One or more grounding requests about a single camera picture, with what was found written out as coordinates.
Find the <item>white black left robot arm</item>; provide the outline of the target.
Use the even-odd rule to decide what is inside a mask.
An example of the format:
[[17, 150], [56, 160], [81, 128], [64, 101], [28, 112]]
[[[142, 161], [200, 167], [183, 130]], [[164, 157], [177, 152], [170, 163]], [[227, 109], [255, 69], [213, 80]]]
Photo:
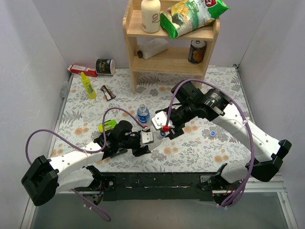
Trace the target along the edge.
[[122, 149], [130, 149], [134, 156], [142, 156], [150, 152], [148, 145], [153, 142], [153, 133], [148, 126], [134, 132], [131, 123], [120, 121], [83, 148], [52, 158], [37, 157], [21, 183], [35, 206], [75, 187], [96, 191], [101, 187], [101, 178], [90, 172], [87, 165], [111, 157]]

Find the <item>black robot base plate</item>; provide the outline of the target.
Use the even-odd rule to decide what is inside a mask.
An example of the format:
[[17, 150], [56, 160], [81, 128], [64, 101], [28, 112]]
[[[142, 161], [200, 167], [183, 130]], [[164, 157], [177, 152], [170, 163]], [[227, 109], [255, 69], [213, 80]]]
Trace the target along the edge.
[[208, 172], [97, 172], [88, 187], [80, 192], [101, 193], [98, 203], [117, 200], [180, 200], [220, 201], [240, 187], [241, 182], [213, 187]]

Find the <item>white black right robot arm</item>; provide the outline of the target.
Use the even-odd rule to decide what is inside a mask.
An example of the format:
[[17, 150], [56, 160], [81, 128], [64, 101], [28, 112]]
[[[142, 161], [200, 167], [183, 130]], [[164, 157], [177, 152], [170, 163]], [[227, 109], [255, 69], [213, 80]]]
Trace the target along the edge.
[[288, 154], [292, 144], [284, 139], [277, 140], [251, 121], [242, 118], [237, 106], [232, 100], [217, 89], [202, 93], [192, 82], [178, 83], [171, 92], [180, 102], [177, 109], [167, 109], [172, 127], [168, 127], [168, 138], [174, 139], [184, 134], [185, 124], [199, 117], [220, 126], [240, 143], [250, 149], [248, 130], [251, 130], [254, 145], [254, 164], [250, 158], [234, 163], [225, 163], [215, 175], [216, 185], [220, 189], [228, 189], [234, 182], [246, 177], [252, 177], [262, 182], [270, 181], [279, 171], [283, 158]]

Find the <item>clear plastic bottle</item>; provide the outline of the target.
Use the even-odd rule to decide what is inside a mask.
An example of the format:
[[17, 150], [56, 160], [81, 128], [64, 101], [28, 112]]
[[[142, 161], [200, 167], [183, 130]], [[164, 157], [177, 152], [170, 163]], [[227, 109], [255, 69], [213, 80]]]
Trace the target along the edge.
[[154, 143], [152, 143], [152, 150], [157, 148], [162, 142], [164, 138], [161, 138], [160, 131], [153, 131]]

